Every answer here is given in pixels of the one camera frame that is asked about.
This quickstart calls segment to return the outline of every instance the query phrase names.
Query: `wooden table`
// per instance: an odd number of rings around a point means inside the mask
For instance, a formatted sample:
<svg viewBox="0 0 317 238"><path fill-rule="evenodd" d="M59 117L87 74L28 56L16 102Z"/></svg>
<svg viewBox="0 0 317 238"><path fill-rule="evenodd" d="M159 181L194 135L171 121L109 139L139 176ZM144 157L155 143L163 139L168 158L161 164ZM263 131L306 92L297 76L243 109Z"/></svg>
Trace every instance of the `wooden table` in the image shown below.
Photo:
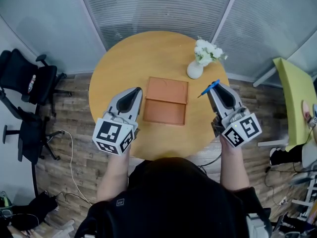
<svg viewBox="0 0 317 238"><path fill-rule="evenodd" d="M215 114L207 95L197 97L217 79L227 85L229 82L219 62L205 67L199 79L189 78L186 69L195 58L194 47L195 40L185 35L151 31L122 40L99 61L89 87L89 105L95 121L103 116L114 95L131 87L143 90L137 119L140 131L132 143L132 156L145 160L187 157L214 139L211 122ZM189 82L184 126L143 121L149 76Z"/></svg>

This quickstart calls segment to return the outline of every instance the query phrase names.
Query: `black shirt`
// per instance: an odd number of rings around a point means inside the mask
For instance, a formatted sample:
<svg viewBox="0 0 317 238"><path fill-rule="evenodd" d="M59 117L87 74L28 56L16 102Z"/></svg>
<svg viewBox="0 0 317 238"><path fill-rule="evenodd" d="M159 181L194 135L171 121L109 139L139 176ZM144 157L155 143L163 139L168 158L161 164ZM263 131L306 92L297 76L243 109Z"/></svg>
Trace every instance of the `black shirt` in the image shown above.
<svg viewBox="0 0 317 238"><path fill-rule="evenodd" d="M181 158L144 161L127 191L89 209L75 238L247 238L248 213L258 213L271 232L254 188L232 193Z"/></svg>

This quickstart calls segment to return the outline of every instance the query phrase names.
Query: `window blind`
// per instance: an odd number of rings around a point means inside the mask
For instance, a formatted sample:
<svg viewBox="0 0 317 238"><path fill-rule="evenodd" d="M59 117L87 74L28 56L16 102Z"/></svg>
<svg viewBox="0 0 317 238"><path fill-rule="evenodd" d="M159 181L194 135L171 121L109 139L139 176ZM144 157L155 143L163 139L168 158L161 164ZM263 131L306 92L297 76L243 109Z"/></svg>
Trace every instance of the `window blind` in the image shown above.
<svg viewBox="0 0 317 238"><path fill-rule="evenodd" d="M174 31L210 40L229 0L84 0L106 49L133 34Z"/></svg>
<svg viewBox="0 0 317 238"><path fill-rule="evenodd" d="M317 0L235 0L215 44L225 70L258 77L287 59L316 31Z"/></svg>

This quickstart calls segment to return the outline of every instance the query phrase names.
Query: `person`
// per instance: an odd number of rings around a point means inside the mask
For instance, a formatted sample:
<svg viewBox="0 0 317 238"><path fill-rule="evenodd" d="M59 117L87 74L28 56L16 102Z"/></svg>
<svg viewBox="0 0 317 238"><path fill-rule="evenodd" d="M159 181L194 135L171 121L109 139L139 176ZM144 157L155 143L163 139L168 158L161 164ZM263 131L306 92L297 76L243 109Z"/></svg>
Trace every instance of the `person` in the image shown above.
<svg viewBox="0 0 317 238"><path fill-rule="evenodd" d="M311 115L306 101L302 103L302 113L308 123ZM308 168L317 161L317 126L312 128L313 139L308 143L297 145L290 151L282 151L281 148L272 148L270 151L270 165L277 166L284 163L302 162L303 168Z"/></svg>
<svg viewBox="0 0 317 238"><path fill-rule="evenodd" d="M250 187L241 148L220 141L220 184L182 158L144 161L128 183L129 153L110 155L97 203L75 237L256 237L250 218L264 233L259 237L270 237L269 214Z"/></svg>

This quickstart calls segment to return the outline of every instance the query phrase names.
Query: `black and white marker cube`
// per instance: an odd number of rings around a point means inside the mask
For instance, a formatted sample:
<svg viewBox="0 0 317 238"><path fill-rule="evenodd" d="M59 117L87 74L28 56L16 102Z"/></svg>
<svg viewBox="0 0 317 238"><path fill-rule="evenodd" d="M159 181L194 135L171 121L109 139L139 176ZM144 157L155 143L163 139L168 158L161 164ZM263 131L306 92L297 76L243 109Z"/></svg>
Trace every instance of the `black and white marker cube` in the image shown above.
<svg viewBox="0 0 317 238"><path fill-rule="evenodd" d="M98 118L93 141L104 152L123 155L134 140L132 125Z"/></svg>
<svg viewBox="0 0 317 238"><path fill-rule="evenodd" d="M242 146L262 133L255 114L250 114L231 123L222 135L233 147Z"/></svg>

